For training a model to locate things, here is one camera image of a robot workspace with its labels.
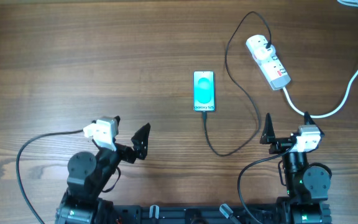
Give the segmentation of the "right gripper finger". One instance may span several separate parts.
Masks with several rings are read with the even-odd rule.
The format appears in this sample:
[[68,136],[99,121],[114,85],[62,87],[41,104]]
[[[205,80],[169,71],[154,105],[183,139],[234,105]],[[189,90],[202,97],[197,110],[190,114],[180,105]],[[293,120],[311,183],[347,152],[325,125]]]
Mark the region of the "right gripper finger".
[[320,131],[320,136],[321,137],[324,137],[324,132],[319,128],[319,126],[313,121],[311,115],[309,114],[309,112],[305,112],[304,115],[304,122],[305,122],[305,125],[315,125],[319,131]]
[[262,131],[262,135],[260,138],[261,144],[272,144],[276,140],[275,132],[273,129],[273,123],[270,113],[267,113],[265,116],[265,125],[264,130]]

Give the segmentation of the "turquoise screen Galaxy smartphone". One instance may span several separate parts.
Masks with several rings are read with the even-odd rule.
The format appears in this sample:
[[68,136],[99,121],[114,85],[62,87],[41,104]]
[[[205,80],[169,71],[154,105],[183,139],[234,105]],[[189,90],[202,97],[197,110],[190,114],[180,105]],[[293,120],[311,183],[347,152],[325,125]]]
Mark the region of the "turquoise screen Galaxy smartphone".
[[213,71],[194,71],[193,73],[194,111],[215,111],[215,83]]

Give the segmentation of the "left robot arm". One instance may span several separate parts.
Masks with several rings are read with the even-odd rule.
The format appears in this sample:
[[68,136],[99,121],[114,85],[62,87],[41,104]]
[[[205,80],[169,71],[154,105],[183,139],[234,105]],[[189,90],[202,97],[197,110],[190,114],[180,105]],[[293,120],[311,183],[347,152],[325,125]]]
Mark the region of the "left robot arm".
[[143,125],[135,132],[132,147],[116,142],[120,117],[102,117],[83,128],[91,138],[97,154],[83,151],[68,162],[68,188],[55,214],[55,223],[122,223],[122,217],[111,201],[99,197],[114,187],[105,189],[111,176],[118,172],[122,161],[133,164],[147,156],[151,125]]

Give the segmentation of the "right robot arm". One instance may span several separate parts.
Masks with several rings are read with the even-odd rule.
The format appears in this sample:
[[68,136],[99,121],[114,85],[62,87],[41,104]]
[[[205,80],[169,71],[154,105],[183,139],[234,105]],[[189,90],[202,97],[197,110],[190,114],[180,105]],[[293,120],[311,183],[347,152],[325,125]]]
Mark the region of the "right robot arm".
[[261,144],[269,144],[269,153],[278,155],[281,184],[287,188],[287,196],[276,201],[277,222],[291,224],[331,223],[331,210],[325,201],[331,186],[332,171],[322,163],[308,162],[307,155],[317,150],[324,137],[308,113],[304,125],[287,138],[275,136],[270,114],[266,114]]

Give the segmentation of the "white USB charger plug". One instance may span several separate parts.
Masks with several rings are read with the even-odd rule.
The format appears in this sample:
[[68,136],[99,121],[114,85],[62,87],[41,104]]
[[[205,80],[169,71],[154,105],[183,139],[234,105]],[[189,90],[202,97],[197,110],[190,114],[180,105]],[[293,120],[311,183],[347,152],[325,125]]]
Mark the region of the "white USB charger plug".
[[275,55],[275,47],[271,45],[269,48],[267,48],[266,45],[263,45],[256,50],[254,50],[254,55],[257,60],[263,61],[267,60],[271,56]]

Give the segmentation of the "white power strip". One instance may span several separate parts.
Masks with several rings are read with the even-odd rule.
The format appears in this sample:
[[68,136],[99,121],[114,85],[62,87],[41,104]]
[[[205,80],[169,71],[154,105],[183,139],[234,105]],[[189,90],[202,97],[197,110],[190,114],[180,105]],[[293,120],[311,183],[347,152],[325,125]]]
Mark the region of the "white power strip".
[[254,50],[263,45],[268,46],[268,41],[263,35],[253,35],[252,37],[249,37],[246,41],[246,46],[249,49],[252,58],[259,66],[271,89],[281,90],[290,83],[291,78],[288,75],[288,72],[284,68],[283,64],[277,57],[276,50],[275,55],[271,56],[267,60],[260,61],[256,59],[254,55]]

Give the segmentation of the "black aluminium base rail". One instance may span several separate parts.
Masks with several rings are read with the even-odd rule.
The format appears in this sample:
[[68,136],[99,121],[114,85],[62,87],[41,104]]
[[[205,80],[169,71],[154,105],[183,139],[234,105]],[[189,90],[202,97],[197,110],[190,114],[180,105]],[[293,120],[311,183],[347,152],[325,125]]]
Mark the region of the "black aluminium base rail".
[[242,207],[227,215],[219,207],[141,207],[108,205],[99,210],[86,207],[59,208],[55,223],[322,223],[333,222],[328,204],[301,205],[289,212],[277,204],[251,204],[251,217]]

